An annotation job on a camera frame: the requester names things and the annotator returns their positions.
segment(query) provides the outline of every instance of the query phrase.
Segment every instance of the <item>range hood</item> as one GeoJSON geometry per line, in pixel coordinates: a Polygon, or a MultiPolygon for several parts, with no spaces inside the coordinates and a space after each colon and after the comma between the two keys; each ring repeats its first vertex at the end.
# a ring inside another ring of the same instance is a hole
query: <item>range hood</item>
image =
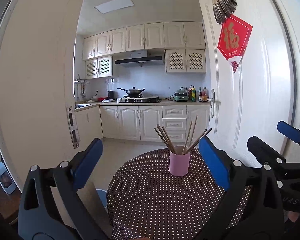
{"type": "Polygon", "coordinates": [[[147,50],[137,50],[131,52],[131,58],[116,60],[114,62],[116,65],[126,66],[126,67],[137,67],[145,65],[164,65],[164,57],[153,56],[148,57],[147,50]]]}

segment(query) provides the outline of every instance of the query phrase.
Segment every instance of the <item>polka dot tablecloth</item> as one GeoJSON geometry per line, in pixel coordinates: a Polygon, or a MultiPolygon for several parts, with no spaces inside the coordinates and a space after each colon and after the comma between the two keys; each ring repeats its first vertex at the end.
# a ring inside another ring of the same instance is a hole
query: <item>polka dot tablecloth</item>
{"type": "MultiPolygon", "coordinates": [[[[246,187],[229,226],[239,221],[249,192],[246,187]]],[[[189,172],[182,177],[170,174],[168,149],[137,156],[116,172],[109,185],[112,239],[192,239],[223,194],[197,148],[191,151],[189,172]]]]}

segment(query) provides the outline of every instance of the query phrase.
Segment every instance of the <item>brown wooden surface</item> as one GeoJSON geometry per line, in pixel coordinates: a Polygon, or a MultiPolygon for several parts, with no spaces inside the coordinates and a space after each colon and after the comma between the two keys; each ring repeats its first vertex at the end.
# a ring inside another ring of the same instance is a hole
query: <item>brown wooden surface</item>
{"type": "Polygon", "coordinates": [[[8,222],[13,222],[18,217],[21,192],[18,187],[11,194],[5,193],[0,185],[0,213],[8,222]]]}

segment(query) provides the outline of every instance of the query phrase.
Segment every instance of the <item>ceiling light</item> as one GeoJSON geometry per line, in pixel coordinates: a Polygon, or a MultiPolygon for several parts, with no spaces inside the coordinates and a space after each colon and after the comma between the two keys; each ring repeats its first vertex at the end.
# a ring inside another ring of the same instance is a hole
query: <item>ceiling light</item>
{"type": "Polygon", "coordinates": [[[134,6],[131,0],[112,0],[95,6],[100,13],[107,13],[121,8],[134,6]]]}

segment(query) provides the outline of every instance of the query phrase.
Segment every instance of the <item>lattice cabinet door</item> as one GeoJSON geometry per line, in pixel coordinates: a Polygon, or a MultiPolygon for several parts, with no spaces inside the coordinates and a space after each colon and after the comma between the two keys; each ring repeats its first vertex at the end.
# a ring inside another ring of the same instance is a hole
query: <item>lattice cabinet door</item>
{"type": "Polygon", "coordinates": [[[86,61],[86,79],[98,77],[97,61],[97,59],[86,61]]]}
{"type": "Polygon", "coordinates": [[[98,58],[98,77],[112,76],[112,56],[98,58]]]}
{"type": "Polygon", "coordinates": [[[206,57],[203,49],[186,49],[187,72],[206,73],[206,57]]]}
{"type": "Polygon", "coordinates": [[[166,49],[166,72],[186,72],[186,50],[185,49],[166,49]]]}

